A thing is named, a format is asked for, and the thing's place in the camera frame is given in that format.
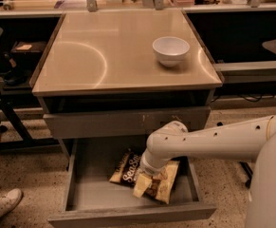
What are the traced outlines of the white ribbed gripper wrist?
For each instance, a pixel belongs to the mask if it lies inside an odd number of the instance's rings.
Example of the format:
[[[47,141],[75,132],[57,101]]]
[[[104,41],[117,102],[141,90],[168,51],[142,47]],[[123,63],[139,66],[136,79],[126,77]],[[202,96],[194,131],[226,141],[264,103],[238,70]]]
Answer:
[[[140,160],[140,168],[146,173],[140,173],[134,187],[133,195],[140,198],[147,188],[151,185],[152,179],[150,176],[157,175],[163,168],[163,161],[148,161],[142,157]]]

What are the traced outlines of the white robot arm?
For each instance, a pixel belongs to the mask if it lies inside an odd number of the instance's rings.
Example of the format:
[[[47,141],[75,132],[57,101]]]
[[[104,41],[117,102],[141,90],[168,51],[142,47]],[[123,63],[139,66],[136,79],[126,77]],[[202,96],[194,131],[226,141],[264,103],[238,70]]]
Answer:
[[[183,156],[255,162],[245,228],[276,228],[276,115],[193,132],[179,121],[165,124],[146,141],[134,195],[142,196],[167,161]]]

